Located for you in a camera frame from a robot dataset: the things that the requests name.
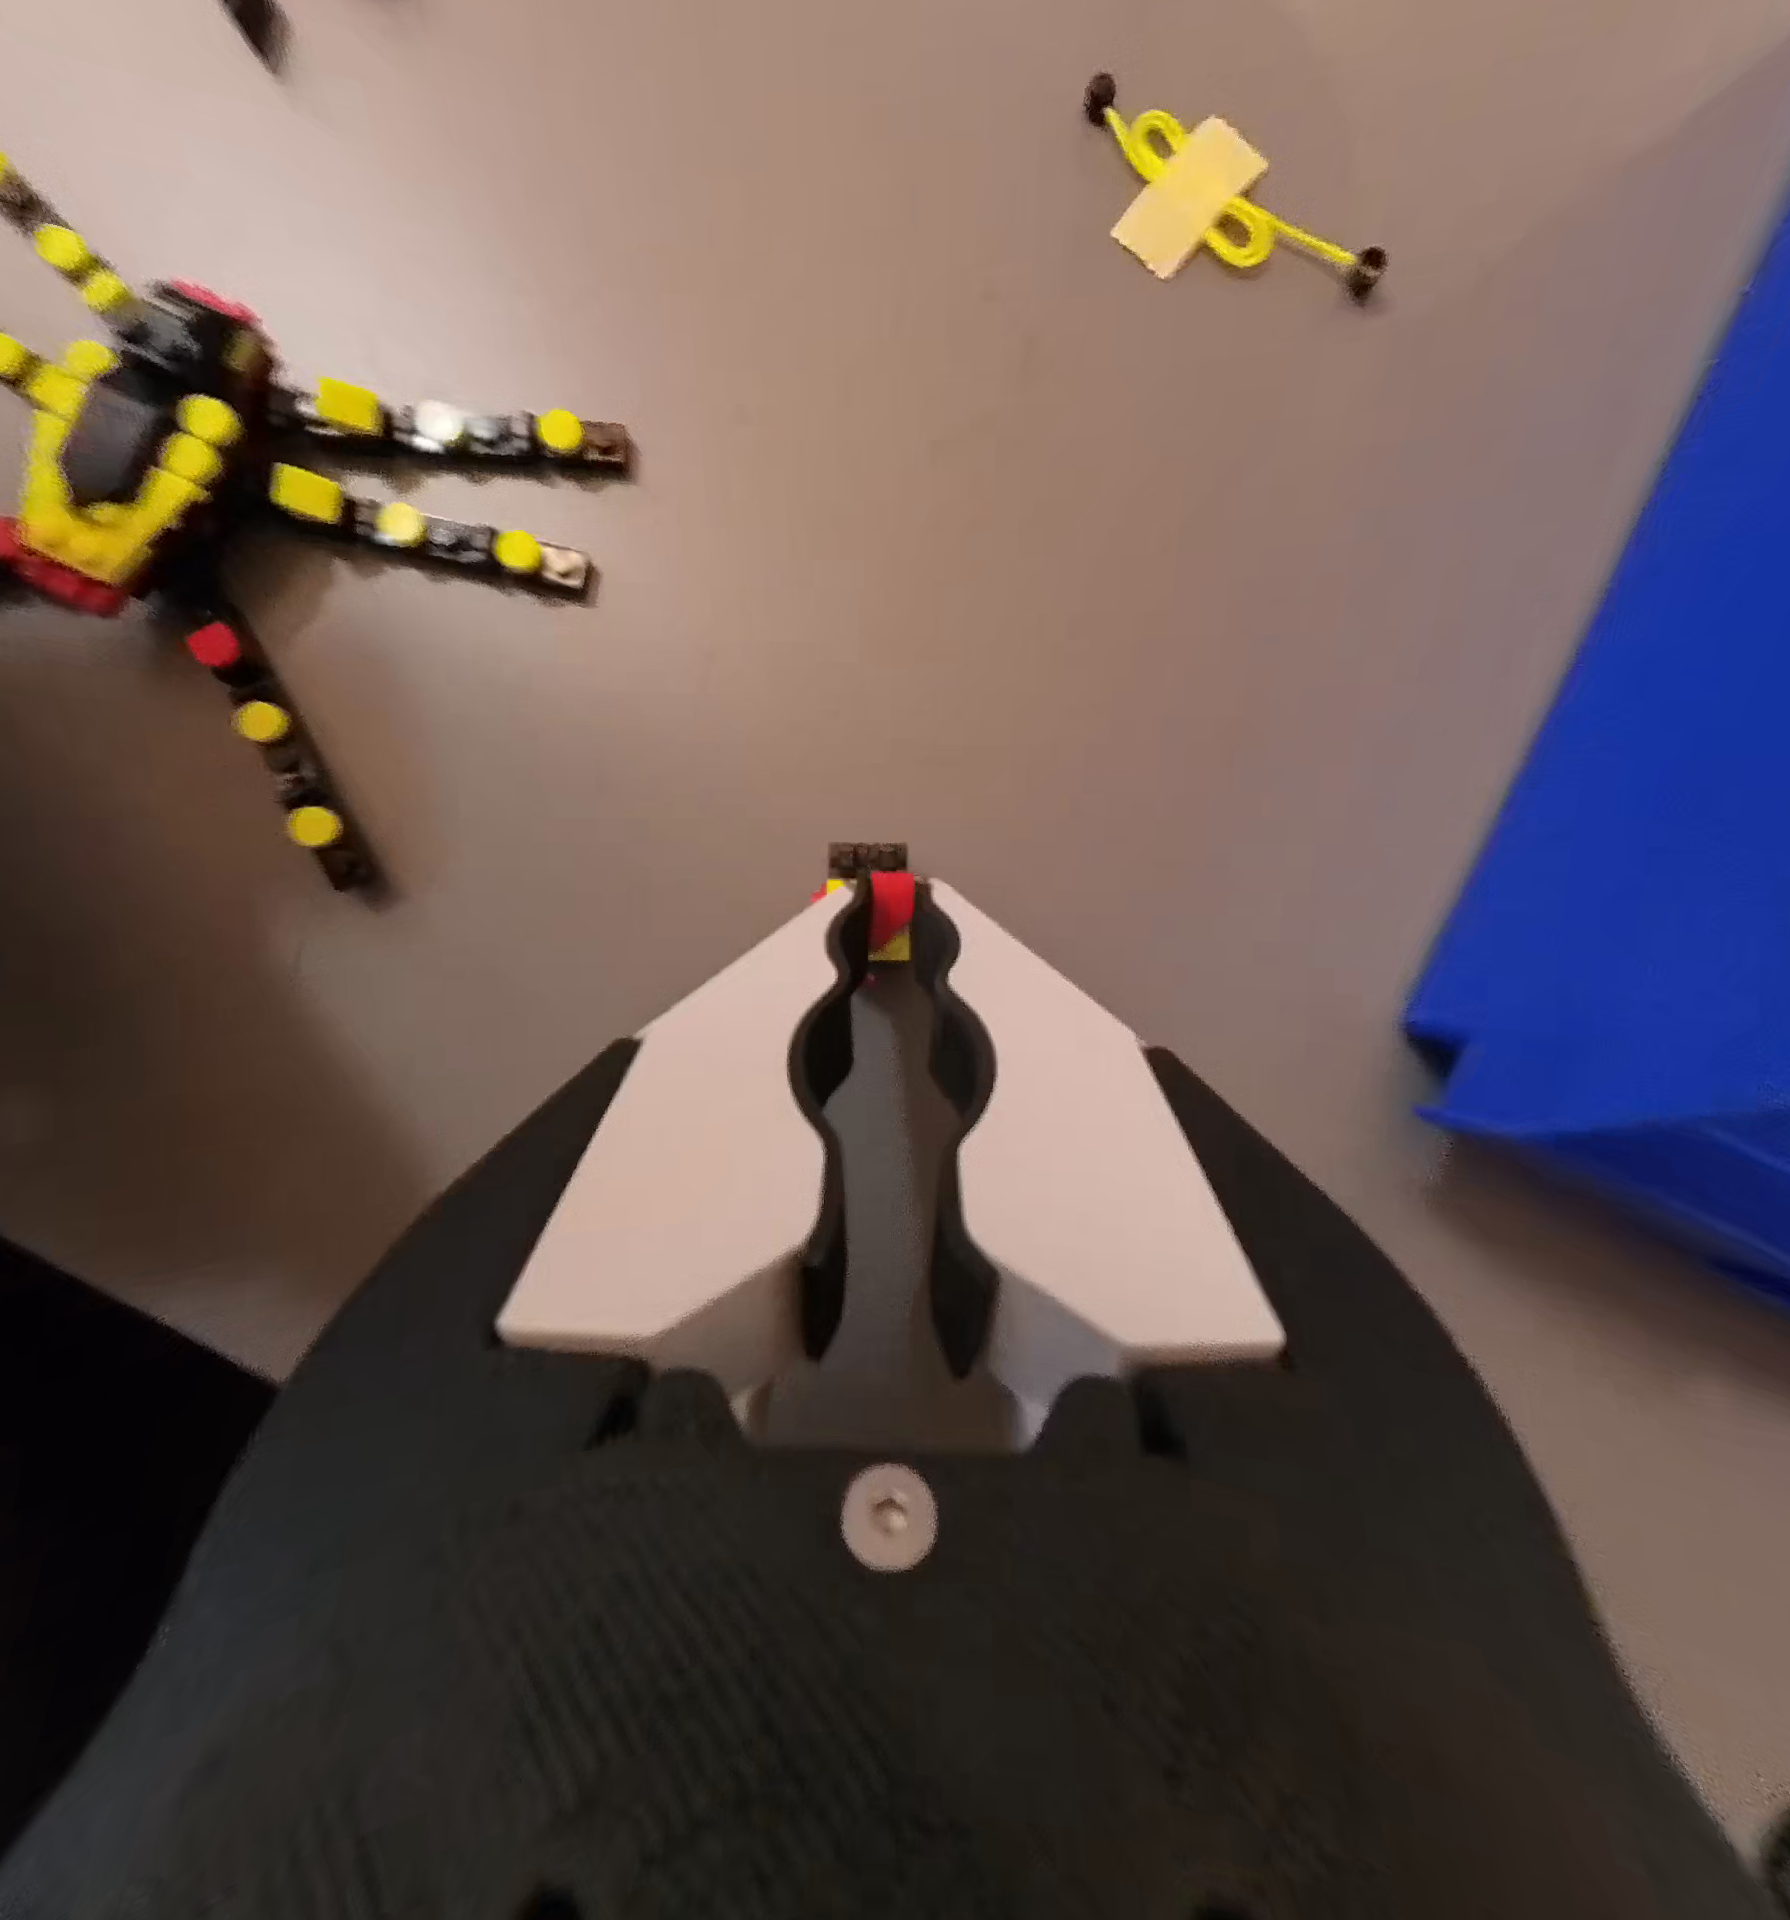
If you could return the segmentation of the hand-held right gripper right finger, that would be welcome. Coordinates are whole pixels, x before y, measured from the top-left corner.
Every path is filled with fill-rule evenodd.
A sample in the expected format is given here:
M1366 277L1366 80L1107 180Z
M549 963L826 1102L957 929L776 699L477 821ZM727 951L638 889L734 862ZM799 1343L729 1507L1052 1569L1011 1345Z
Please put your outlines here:
M954 1130L933 1187L929 1319L1028 1441L1076 1379L1272 1362L1285 1327L1149 1050L942 881L914 895L929 1079Z

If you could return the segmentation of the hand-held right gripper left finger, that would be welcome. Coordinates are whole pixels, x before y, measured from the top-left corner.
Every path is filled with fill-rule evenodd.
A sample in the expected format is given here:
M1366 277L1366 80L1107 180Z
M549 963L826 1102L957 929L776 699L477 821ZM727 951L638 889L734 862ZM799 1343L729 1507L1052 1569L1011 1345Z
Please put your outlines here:
M650 1020L497 1314L516 1351L716 1379L740 1427L831 1338L860 890L832 889Z

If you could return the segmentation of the small red lego assembly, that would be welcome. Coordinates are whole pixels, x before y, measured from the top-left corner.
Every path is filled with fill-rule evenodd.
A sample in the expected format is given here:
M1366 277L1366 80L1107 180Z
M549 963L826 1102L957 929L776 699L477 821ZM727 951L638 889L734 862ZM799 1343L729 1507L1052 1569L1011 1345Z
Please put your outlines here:
M832 839L825 892L860 892L869 899L866 922L866 963L871 971L907 965L912 959L912 919L915 875L904 839Z

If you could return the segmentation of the yellow black lego spider model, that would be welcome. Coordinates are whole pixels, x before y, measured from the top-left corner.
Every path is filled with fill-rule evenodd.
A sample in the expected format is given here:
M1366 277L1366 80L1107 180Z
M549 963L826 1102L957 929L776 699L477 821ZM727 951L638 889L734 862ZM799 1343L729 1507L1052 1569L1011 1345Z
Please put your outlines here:
M94 339L54 354L0 327L0 386L28 409L19 498L0 515L0 597L28 593L101 621L145 603L222 689L287 839L332 890L379 895L377 851L227 593L230 542L271 515L357 551L585 605L595 564L570 542L354 493L287 449L623 479L634 464L628 429L567 406L473 412L389 402L333 378L292 386L252 310L189 281L129 286L1 151L0 219L99 322Z

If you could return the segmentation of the person's black sweater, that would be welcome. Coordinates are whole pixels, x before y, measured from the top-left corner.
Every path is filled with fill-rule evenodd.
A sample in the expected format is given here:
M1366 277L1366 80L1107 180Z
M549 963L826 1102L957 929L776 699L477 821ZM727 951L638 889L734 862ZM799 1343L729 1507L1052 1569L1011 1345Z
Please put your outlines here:
M0 1237L0 1857L137 1668L273 1391Z

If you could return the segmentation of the blue plastic bin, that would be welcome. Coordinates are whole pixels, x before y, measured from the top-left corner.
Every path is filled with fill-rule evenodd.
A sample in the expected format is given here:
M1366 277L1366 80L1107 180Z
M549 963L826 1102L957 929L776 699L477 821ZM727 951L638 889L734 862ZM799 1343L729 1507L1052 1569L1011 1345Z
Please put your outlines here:
M1433 1125L1790 1314L1790 201L1403 1028Z

